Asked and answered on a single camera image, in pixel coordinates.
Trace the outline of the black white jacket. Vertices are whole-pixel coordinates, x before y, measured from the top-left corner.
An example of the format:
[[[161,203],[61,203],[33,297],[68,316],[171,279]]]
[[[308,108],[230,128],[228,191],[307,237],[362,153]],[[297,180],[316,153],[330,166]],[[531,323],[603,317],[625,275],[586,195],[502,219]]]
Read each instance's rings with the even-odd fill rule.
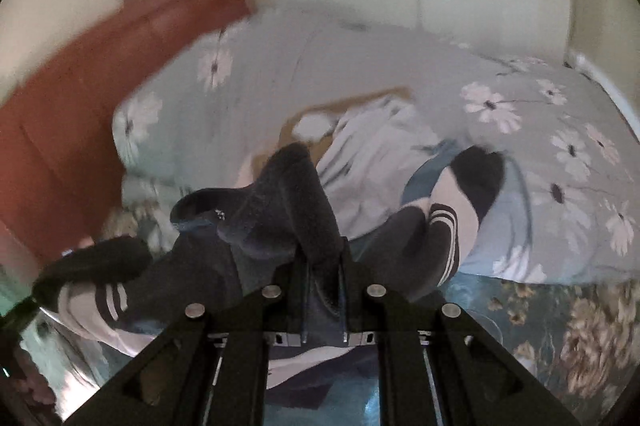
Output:
[[[345,241],[304,146],[276,152],[242,189],[204,189],[171,210],[178,238],[154,258],[141,239],[121,236],[69,253],[32,287],[41,308],[76,334],[135,356],[189,305],[217,312],[266,286],[298,251],[314,273],[312,325],[299,352],[278,351],[269,388],[302,389],[363,359],[338,346],[333,270],[344,250],[378,284],[417,301],[444,284],[471,253],[504,179],[504,160],[465,149],[362,241]]]

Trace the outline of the teal floral bed blanket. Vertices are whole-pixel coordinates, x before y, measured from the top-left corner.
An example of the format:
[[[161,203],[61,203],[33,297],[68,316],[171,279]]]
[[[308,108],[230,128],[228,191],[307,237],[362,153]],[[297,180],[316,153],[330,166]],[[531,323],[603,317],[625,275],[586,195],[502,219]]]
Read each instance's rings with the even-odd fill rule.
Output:
[[[583,425],[599,425],[639,387],[639,283],[532,285],[458,274],[445,297],[461,305]],[[69,417],[124,365],[121,354],[44,316],[26,333]]]

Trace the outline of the brown leather headboard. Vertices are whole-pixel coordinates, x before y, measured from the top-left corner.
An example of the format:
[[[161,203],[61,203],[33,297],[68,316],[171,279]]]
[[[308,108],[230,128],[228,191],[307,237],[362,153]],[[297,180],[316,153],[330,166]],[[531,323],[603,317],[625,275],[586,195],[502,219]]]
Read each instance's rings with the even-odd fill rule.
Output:
[[[120,201],[118,104],[245,0],[132,0],[67,43],[1,107],[1,262],[32,269],[96,233]]]

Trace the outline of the grey floral quilt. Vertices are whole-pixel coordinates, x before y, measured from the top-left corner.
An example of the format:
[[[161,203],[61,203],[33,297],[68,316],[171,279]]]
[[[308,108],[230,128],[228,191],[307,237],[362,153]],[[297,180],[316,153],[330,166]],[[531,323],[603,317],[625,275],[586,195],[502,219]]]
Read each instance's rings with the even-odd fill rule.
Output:
[[[271,10],[204,36],[113,117],[122,201],[175,242],[168,212],[203,187],[235,187],[250,153],[288,118],[406,86],[349,109],[316,167],[341,232],[372,233],[470,146],[500,152],[506,178],[462,264],[524,283],[620,282],[639,274],[639,144],[578,72],[484,57],[416,30]]]

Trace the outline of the beige yellow garment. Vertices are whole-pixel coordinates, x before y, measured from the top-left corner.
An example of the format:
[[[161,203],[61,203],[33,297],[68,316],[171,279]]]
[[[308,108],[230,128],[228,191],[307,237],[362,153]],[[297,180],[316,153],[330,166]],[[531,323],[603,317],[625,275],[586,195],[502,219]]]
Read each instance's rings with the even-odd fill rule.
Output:
[[[386,96],[401,100],[412,100],[412,93],[406,86],[394,86],[378,92],[342,98],[332,103],[310,106],[285,121],[276,143],[246,156],[238,176],[238,181],[255,180],[270,156],[282,147],[292,143],[304,144],[312,163],[317,166],[322,156],[333,142],[333,132],[338,120],[352,108],[359,108]]]

